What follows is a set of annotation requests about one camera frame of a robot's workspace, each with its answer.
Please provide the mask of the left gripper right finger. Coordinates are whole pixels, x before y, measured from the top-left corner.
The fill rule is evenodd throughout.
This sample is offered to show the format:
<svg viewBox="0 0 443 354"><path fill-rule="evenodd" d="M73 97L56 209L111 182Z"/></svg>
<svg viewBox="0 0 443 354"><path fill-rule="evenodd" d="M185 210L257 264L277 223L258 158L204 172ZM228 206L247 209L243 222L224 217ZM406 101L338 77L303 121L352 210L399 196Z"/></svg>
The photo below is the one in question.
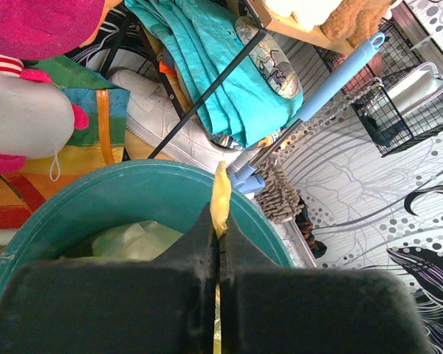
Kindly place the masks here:
<svg viewBox="0 0 443 354"><path fill-rule="evenodd" d="M234 218L219 245L223 353L432 352L392 274L281 267Z"/></svg>

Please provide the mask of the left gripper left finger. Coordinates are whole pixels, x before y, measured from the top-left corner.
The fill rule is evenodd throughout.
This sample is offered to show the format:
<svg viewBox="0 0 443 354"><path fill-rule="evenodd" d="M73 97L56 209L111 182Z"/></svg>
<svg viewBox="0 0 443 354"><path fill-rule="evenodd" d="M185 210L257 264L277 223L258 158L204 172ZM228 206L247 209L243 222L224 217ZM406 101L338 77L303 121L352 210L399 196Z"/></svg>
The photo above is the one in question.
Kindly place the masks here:
<svg viewBox="0 0 443 354"><path fill-rule="evenodd" d="M150 262L22 266L0 300L0 353L211 353L218 241L205 207Z"/></svg>

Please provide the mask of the yellow translucent trash bag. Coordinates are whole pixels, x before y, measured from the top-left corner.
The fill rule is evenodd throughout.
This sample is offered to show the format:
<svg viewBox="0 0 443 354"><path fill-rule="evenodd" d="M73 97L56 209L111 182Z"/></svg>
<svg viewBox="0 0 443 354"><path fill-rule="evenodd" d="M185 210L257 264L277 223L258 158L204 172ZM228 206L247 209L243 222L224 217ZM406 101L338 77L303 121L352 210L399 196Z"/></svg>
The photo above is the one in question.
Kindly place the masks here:
<svg viewBox="0 0 443 354"><path fill-rule="evenodd" d="M188 232L143 221L89 239L66 292L75 353L222 352L219 240L231 194L221 162Z"/></svg>

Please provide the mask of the light blue floor squeegee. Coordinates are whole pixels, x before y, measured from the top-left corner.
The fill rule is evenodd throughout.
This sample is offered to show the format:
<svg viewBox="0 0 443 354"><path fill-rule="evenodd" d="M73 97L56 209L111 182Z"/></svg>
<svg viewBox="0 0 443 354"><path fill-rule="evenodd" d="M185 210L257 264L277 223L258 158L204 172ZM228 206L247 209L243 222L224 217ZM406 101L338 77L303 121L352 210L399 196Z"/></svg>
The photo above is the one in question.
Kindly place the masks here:
<svg viewBox="0 0 443 354"><path fill-rule="evenodd" d="M233 189L243 194L257 194L265 186L261 177L254 176L261 163L269 158L282 143L309 121L333 96L350 81L378 53L385 41L383 32L364 40L337 69L311 94L294 115L294 123L287 128L269 147L259 151L237 172L228 175Z"/></svg>

